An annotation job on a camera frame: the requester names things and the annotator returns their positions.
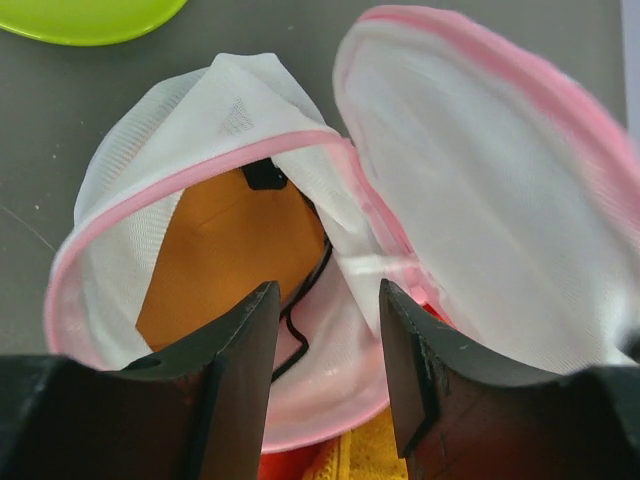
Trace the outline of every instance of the lime green bowl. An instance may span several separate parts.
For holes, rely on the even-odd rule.
[[[187,0],[0,0],[0,28],[61,45],[120,43],[155,30]]]

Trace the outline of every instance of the yellow towel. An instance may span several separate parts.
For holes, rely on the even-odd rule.
[[[398,460],[391,411],[329,443],[303,480],[406,480]]]

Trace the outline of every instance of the gray surface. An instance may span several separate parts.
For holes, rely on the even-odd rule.
[[[190,0],[167,25],[118,46],[70,48],[0,31],[0,353],[44,349],[42,298],[54,250],[105,132],[158,81],[218,52],[276,52],[340,126],[331,69],[372,0]],[[617,0],[432,0],[543,55],[624,118]]]

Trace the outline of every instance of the mesh bag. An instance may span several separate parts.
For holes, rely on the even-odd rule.
[[[421,7],[367,12],[334,88],[353,145],[273,55],[219,55],[145,95],[87,170],[47,293],[51,349],[109,369],[150,353],[136,322],[176,212],[191,189],[270,157],[334,252],[294,309],[310,348],[272,386],[266,452],[385,406],[381,278],[539,368],[632,361],[619,346],[640,327],[640,174],[595,100],[468,19]],[[282,326],[276,364],[296,347]]]

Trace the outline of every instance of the bag flap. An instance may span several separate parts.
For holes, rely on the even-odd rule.
[[[352,174],[420,259],[429,303],[539,368],[630,362],[618,346],[640,328],[640,173],[595,100],[465,17],[422,7],[366,13],[334,88]]]

